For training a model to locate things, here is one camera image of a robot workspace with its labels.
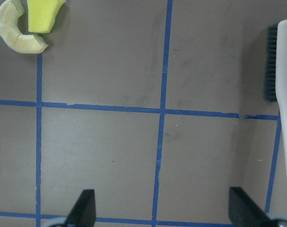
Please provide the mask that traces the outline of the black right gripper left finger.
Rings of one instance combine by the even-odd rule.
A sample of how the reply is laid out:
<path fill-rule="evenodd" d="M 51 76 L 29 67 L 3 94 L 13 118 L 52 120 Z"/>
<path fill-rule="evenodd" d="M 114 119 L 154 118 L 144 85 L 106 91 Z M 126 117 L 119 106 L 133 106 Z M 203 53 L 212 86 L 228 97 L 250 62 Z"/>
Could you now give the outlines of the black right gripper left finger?
<path fill-rule="evenodd" d="M 83 190 L 66 218 L 66 227 L 93 227 L 96 221 L 94 189 Z"/>

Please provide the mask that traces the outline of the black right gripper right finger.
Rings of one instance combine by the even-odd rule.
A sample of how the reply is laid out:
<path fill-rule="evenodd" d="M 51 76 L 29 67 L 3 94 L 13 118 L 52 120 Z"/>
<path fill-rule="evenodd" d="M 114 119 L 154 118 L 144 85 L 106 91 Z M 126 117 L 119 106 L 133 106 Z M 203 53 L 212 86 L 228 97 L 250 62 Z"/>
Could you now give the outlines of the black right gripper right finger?
<path fill-rule="evenodd" d="M 272 227 L 272 220 L 241 187 L 230 187 L 228 217 L 235 227 Z"/>

